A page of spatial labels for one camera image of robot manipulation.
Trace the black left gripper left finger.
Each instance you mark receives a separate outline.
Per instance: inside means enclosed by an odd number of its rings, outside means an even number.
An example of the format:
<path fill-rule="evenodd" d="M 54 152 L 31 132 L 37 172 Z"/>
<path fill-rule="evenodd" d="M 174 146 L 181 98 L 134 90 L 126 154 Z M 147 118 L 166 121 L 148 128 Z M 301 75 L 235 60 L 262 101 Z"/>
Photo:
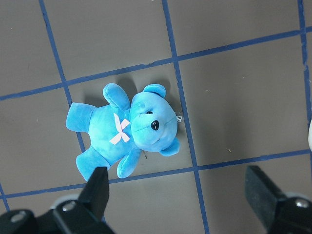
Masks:
<path fill-rule="evenodd" d="M 106 167 L 97 167 L 77 199 L 59 203 L 35 217 L 31 210 L 20 209 L 0 216 L 2 234 L 113 234 L 102 221 L 109 199 Z"/>

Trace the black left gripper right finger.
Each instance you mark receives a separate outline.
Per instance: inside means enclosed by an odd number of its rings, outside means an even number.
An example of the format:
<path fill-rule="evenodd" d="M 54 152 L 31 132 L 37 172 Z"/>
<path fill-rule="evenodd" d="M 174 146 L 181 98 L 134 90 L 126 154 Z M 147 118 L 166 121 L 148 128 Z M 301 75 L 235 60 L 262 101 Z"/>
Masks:
<path fill-rule="evenodd" d="M 268 234 L 310 234 L 312 201 L 283 192 L 259 166 L 247 166 L 245 198 Z"/>

